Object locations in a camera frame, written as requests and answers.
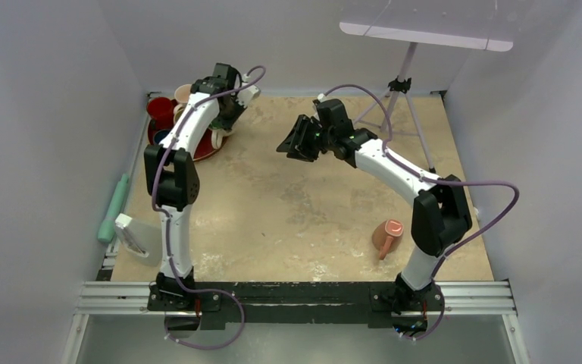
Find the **dark blue mug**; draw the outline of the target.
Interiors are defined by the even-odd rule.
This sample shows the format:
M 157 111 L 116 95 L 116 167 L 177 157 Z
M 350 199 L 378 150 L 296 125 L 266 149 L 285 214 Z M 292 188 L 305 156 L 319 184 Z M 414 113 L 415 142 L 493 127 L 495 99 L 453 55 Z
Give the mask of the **dark blue mug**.
M 152 137 L 152 144 L 159 145 L 161 141 L 170 133 L 169 130 L 158 130 L 155 131 Z

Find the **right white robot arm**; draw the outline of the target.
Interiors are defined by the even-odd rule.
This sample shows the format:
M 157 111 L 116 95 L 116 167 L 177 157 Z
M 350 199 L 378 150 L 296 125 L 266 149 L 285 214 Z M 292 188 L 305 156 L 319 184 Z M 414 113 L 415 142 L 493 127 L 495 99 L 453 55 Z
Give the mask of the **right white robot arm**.
M 456 176 L 440 177 L 418 169 L 390 150 L 375 133 L 355 128 L 340 100 L 316 100 L 314 106 L 315 115 L 298 116 L 277 151 L 303 162 L 314 162 L 319 155 L 332 152 L 337 159 L 374 176 L 410 204 L 415 248 L 396 277 L 393 308 L 397 312 L 412 309 L 433 288 L 444 252 L 472 227 L 464 188 Z

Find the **cream mug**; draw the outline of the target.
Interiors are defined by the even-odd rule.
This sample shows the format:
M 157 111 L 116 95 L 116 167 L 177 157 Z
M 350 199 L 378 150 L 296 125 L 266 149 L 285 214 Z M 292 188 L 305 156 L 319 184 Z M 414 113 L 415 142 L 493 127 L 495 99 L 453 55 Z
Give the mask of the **cream mug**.
M 232 129 L 211 129 L 211 146 L 213 150 L 223 148 L 225 139 L 233 134 Z

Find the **glossy red mug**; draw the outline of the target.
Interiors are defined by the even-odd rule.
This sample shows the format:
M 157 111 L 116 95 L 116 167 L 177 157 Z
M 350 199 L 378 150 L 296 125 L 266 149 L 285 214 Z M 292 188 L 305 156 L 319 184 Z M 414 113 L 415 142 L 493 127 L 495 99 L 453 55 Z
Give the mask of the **glossy red mug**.
M 154 121 L 156 130 L 170 130 L 173 125 L 175 103 L 168 97 L 157 97 L 146 106 L 149 117 Z

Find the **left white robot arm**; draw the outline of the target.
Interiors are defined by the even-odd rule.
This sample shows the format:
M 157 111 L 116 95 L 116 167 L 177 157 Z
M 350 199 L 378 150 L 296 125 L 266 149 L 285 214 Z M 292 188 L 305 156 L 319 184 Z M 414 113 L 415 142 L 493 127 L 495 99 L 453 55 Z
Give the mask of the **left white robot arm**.
M 257 77 L 218 63 L 212 74 L 190 87 L 189 98 L 173 129 L 144 150 L 146 186 L 161 221 L 160 271 L 150 284 L 149 309 L 185 310 L 198 293 L 190 250 L 192 205 L 200 192 L 194 154 L 211 125 L 232 126 L 258 96 Z

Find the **pink salmon mug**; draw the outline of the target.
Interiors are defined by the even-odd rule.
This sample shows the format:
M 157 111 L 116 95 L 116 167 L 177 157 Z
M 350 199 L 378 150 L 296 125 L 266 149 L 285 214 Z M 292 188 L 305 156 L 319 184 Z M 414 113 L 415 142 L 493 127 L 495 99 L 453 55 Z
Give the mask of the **pink salmon mug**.
M 404 225 L 396 219 L 381 222 L 371 235 L 371 243 L 378 251 L 378 259 L 384 260 L 402 241 Z

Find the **beige mug sideways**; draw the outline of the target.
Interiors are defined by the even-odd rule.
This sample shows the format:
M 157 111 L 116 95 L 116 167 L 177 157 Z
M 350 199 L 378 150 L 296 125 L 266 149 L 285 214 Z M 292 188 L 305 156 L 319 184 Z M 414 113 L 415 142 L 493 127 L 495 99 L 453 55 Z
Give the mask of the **beige mug sideways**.
M 179 104 L 174 108 L 174 117 L 173 117 L 173 123 L 176 124 L 179 119 L 181 118 L 181 115 L 184 113 L 184 111 L 186 110 L 186 106 L 183 104 Z

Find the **white pinkish mug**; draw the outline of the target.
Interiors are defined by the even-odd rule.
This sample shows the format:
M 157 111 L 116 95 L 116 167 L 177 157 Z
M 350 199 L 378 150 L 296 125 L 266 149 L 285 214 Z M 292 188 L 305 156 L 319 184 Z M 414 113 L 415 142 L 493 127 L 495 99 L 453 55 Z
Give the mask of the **white pinkish mug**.
M 192 84 L 184 84 L 179 86 L 174 92 L 174 100 L 177 104 L 174 107 L 174 114 L 182 111 L 188 104 L 191 94 Z

